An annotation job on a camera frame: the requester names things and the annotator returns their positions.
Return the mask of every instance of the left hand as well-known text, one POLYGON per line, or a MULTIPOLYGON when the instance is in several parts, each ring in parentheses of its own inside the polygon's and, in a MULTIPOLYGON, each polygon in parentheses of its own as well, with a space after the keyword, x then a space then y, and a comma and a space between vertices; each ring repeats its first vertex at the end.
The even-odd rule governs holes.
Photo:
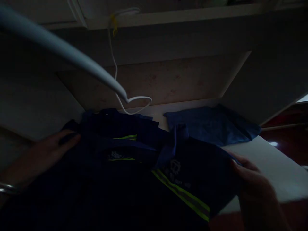
POLYGON ((37 176, 50 169, 79 142, 81 136, 77 134, 59 146, 59 140, 71 133, 74 131, 63 130, 33 145, 0 174, 0 181, 21 188, 27 186, 37 176))

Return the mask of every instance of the reflective stripe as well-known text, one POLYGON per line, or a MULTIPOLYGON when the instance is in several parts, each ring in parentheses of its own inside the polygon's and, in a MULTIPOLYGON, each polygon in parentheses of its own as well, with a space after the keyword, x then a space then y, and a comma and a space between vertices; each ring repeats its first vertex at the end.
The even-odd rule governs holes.
POLYGON ((136 141, 137 140, 137 135, 129 135, 129 136, 124 136, 124 137, 121 137, 121 138, 113 138, 115 140, 134 140, 136 141))
POLYGON ((210 208, 202 202, 199 198, 173 184, 169 179, 159 170, 153 170, 152 173, 159 179, 166 187, 173 191, 182 201, 185 202, 191 209, 193 209, 200 217, 207 222, 209 221, 210 208))
POLYGON ((116 160, 135 160, 135 159, 133 158, 108 159, 108 161, 116 161, 116 160))

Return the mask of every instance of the bracelet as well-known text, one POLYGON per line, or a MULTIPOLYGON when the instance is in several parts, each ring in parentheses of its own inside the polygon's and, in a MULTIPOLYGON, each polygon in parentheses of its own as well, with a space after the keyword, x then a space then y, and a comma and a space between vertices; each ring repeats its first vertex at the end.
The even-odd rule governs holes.
POLYGON ((0 182, 0 193, 5 193, 9 195, 18 195, 20 194, 20 191, 13 185, 0 182))

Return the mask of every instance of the yellow tag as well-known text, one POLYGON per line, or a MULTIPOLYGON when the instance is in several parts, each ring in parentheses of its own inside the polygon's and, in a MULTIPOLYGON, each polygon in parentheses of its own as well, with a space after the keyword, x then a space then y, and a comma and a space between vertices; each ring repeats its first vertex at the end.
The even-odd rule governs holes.
POLYGON ((110 18, 111 18, 111 21, 114 25, 114 28, 113 28, 113 31, 112 31, 112 34, 113 34, 113 37, 117 34, 118 32, 118 26, 117 26, 117 21, 116 21, 116 18, 114 16, 114 14, 110 15, 110 18))

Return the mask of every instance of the yellow reflective stripe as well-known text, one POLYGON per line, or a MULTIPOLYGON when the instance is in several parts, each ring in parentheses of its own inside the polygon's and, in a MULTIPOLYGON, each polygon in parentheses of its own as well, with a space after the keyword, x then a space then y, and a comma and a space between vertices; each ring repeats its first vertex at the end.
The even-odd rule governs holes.
POLYGON ((179 195, 177 191, 175 191, 173 188, 171 188, 169 185, 166 184, 164 180, 162 180, 155 171, 152 171, 152 173, 159 179, 166 187, 168 187, 175 195, 177 195, 185 204, 187 204, 192 210, 195 211, 200 217, 202 217, 204 220, 209 222, 208 216, 206 216, 204 213, 202 213, 196 206, 194 206, 192 203, 190 203, 186 198, 183 196, 179 195))
MULTIPOLYGON (((169 181, 169 179, 158 169, 159 173, 166 179, 169 181)), ((197 201, 203 208, 205 208, 207 211, 210 212, 210 207, 205 204, 203 201, 201 201, 198 197, 195 197, 194 195, 192 195, 191 193, 187 192, 185 189, 182 189, 181 187, 177 186, 176 184, 173 184, 170 182, 170 184, 174 187, 176 187, 179 191, 185 193, 187 196, 189 196, 190 198, 194 199, 195 201, 197 201)))
POLYGON ((108 159, 108 161, 116 161, 116 160, 135 160, 135 159, 133 158, 108 159))
POLYGON ((137 139, 137 135, 129 135, 129 136, 124 136, 124 137, 121 137, 121 138, 114 138, 114 139, 115 140, 127 140, 127 139, 136 140, 137 139))

